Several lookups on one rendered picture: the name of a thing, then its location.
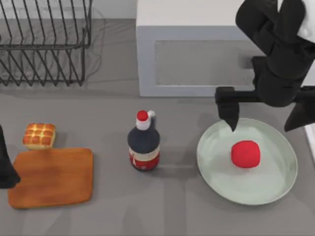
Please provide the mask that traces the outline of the red apple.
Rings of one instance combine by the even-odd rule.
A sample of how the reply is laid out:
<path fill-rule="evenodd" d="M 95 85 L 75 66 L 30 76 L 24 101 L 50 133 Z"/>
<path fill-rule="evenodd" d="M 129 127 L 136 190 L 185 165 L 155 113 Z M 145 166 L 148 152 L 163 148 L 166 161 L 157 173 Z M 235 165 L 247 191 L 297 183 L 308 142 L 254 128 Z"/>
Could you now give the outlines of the red apple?
<path fill-rule="evenodd" d="M 251 140 L 242 140 L 231 148 L 232 163 L 243 169 L 257 167 L 260 164 L 259 145 Z"/>

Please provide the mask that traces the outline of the pale green plate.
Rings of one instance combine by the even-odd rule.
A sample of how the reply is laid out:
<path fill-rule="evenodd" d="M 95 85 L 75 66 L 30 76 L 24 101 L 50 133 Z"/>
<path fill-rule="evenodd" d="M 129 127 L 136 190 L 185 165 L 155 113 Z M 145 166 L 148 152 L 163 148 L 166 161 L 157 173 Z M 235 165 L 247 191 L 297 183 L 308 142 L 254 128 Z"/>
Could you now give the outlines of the pale green plate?
<path fill-rule="evenodd" d="M 258 166 L 243 169 L 232 163 L 232 146 L 239 141 L 258 144 Z M 297 156 L 286 137 L 255 119 L 239 119 L 235 131 L 225 121 L 211 125 L 198 142 L 196 156 L 205 182 L 221 197 L 242 205 L 277 201 L 291 190 L 298 174 Z"/>

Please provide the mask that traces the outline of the dark bottle with red cap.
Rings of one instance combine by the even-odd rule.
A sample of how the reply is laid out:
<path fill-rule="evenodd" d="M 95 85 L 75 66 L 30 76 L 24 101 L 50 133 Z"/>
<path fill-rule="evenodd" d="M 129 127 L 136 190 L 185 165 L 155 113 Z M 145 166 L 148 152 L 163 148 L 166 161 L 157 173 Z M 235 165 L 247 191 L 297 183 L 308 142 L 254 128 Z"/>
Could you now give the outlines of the dark bottle with red cap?
<path fill-rule="evenodd" d="M 159 163 L 160 134 L 156 129 L 154 111 L 140 110 L 136 114 L 135 127 L 127 136 L 131 165 L 139 171 L 151 171 Z"/>

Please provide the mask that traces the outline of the pale microwave oven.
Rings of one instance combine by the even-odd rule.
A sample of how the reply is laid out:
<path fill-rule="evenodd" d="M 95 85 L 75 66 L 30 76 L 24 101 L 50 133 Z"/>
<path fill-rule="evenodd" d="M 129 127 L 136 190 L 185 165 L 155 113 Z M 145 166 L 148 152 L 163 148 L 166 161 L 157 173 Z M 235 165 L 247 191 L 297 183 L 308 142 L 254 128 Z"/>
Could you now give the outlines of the pale microwave oven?
<path fill-rule="evenodd" d="M 258 49 L 235 24 L 243 1 L 138 0 L 140 95 L 206 97 L 219 86 L 252 90 L 245 60 Z"/>

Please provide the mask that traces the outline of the wooden cutting board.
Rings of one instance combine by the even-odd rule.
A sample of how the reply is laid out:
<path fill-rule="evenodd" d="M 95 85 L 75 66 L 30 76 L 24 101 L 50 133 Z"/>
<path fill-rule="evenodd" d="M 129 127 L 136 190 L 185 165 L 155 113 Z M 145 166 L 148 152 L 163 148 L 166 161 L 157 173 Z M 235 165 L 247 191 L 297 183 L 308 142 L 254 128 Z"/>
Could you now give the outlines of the wooden cutting board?
<path fill-rule="evenodd" d="M 94 163 L 88 148 L 23 151 L 13 165 L 21 178 L 8 190 L 8 203 L 13 208 L 80 204 L 92 196 Z"/>

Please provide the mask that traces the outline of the golden bread loaf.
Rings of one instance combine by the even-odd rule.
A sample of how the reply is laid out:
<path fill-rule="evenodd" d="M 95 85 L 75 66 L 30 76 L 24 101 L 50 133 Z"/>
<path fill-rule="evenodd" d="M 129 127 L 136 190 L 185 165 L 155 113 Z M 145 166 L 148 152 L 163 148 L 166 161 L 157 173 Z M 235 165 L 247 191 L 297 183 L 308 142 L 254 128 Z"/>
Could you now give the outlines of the golden bread loaf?
<path fill-rule="evenodd" d="M 29 123 L 23 136 L 28 150 L 51 149 L 56 137 L 56 127 L 51 123 Z"/>

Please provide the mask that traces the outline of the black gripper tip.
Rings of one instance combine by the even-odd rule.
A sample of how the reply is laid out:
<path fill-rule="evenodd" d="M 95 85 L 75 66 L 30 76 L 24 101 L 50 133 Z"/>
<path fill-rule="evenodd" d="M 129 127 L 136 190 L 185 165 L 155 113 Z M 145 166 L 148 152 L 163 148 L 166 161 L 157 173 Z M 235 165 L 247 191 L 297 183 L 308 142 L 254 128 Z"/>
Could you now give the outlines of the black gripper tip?
<path fill-rule="evenodd" d="M 14 188 L 21 181 L 7 152 L 3 128 L 0 125 L 0 189 Z"/>

